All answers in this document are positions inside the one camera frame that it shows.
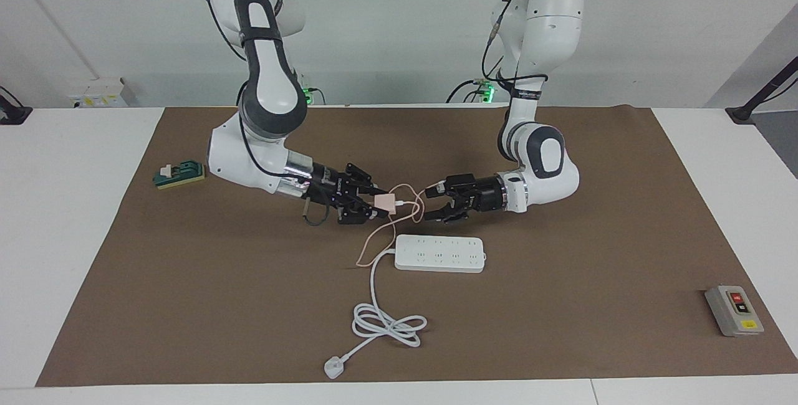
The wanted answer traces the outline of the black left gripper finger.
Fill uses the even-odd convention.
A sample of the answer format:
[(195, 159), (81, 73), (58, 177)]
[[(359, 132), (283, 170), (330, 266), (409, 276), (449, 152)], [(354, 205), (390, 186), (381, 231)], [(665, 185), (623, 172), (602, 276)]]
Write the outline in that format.
[(445, 178), (439, 183), (427, 188), (428, 197), (454, 197), (457, 195), (464, 195), (469, 190), (473, 189), (473, 175), (472, 174), (456, 174)]
[(436, 221), (444, 224), (468, 218), (467, 201), (450, 201), (441, 209), (430, 210), (424, 213), (425, 221)]

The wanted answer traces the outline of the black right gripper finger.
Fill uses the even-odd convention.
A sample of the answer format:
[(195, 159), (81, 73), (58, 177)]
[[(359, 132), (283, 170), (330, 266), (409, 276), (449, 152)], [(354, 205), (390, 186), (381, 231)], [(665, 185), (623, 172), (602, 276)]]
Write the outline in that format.
[(372, 219), (387, 217), (387, 210), (373, 204), (354, 202), (340, 206), (340, 224), (365, 224)]
[(379, 188), (373, 183), (370, 174), (359, 168), (353, 163), (347, 164), (347, 191), (351, 195), (376, 195), (387, 194), (387, 190)]

